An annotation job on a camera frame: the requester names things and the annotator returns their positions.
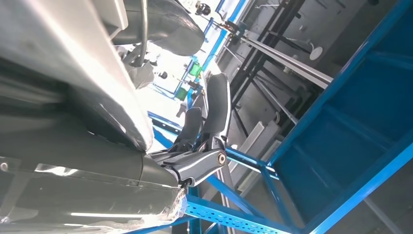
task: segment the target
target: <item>blue shelving frame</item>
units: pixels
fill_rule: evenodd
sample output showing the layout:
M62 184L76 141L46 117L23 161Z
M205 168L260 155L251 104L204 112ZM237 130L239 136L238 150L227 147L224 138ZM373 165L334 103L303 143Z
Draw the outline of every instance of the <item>blue shelving frame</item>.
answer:
M322 234L339 222L413 158L411 22L412 1L399 0L267 162L226 150L230 160L261 173L282 224L212 175L208 182L242 211L203 200L194 188L187 216L171 225L190 221L191 233L199 234L195 220L204 219L216 223L206 233L225 233L228 226L255 234ZM273 179L286 188L304 228L296 226Z

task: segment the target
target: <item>metal support leg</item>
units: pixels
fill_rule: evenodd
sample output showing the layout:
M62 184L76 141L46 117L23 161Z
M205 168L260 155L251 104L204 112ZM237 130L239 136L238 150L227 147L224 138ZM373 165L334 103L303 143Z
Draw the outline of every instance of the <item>metal support leg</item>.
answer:
M387 217L387 215L372 201L370 198L365 198L364 202L372 209L377 217L393 232L393 234L403 234L398 226Z
M295 118L294 115L293 115L291 112L289 112L285 106L283 106L283 104L272 94L272 92L268 89L268 87L266 87L265 84L263 84L261 81L258 80L258 81L257 81L257 85L260 86L260 88L261 88L263 91L265 91L265 92L268 93L268 95L270 96L270 98L271 98L272 100L274 100L274 102L276 102L276 103L280 106L280 108L285 112L285 114L290 118L290 120L291 120L294 124L297 124L297 123L298 123L299 120L298 120L297 118Z
M217 177L211 175L208 177L208 182L211 183L215 188L218 189L223 195L228 197L232 202L234 202L242 211L247 214L256 215L259 217L264 217L264 214L255 209L249 202L243 199L238 193L236 193L233 189L228 187L222 181L220 181Z

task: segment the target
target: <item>blue steel beam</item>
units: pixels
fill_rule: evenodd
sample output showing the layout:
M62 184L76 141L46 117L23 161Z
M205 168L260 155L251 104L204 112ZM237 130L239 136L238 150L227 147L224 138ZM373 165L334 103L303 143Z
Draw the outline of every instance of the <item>blue steel beam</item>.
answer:
M284 221L284 223L290 227L293 230L296 230L296 226L294 224L294 221L288 212L287 207L285 206L284 202L282 201L281 195L277 189L277 187L274 185L274 183L271 180L270 175L268 174L267 170L263 169L261 174L263 175L263 180L265 184L267 185L267 189L271 193L271 196L273 197L275 203L277 204L278 211L280 212L280 215Z
M153 135L155 136L155 139L157 141L159 141L159 143L161 143L165 148L169 149L170 147L172 147L173 142L170 141L168 138L166 138L162 132L156 130L155 128L153 128Z
M197 187L189 188L189 194L199 197L199 189ZM201 234L201 220L196 218L189 222L189 234Z
M183 223L189 222L189 221L194 220L194 219L195 219L195 217L185 216L185 217L177 219L175 222L173 222L171 224L166 224L166 225L162 225L162 226L136 230L136 231L128 232L128 234L147 234L147 233L155 232L157 230L161 230L161 229L164 229L164 228L167 228L167 227L170 227L170 226L183 224Z
M368 37L361 47L356 51L346 64L345 69L334 79L322 95L313 103L311 108L305 113L294 129L288 134L288 137L282 142L274 154L268 159L268 166L274 163L289 149L295 139L308 127L310 123L317 117L322 110L324 104L342 88L343 84L348 80L354 70L360 66L362 60L371 52L372 48L381 41L382 38L391 30L394 24L404 15L405 11L410 7L411 0L399 0L395 3L392 10L381 21L377 27Z
M279 179L275 173L274 168L267 166L266 162L253 158L249 155L246 155L238 150L234 150L232 148L226 148L227 157L232 160L240 163L249 169L261 173L261 168L266 168L271 176L271 178Z
M249 233L291 234L291 229L268 219L233 210L195 196L187 196L186 214Z
M412 142L413 131L408 133L403 139L403 143L398 147ZM333 227L340 219L342 219L347 213L349 213L354 207L368 197L374 190L376 190L381 184L386 182L392 175L394 175L400 168L408 163L413 158L413 144L408 146L402 153L388 163L383 169L381 169L374 177L372 177L367 183L365 183L358 191L356 191L349 199L347 199L342 205L340 205L335 211L327 216L322 221L311 221L304 228L303 233L310 234L323 234Z
M259 217L265 217L263 213L255 209L247 200L242 198L238 193L229 188L225 183L220 181L216 176L211 175L207 181L211 183L218 191L228 197L235 205L237 205L242 211L247 214L256 215Z

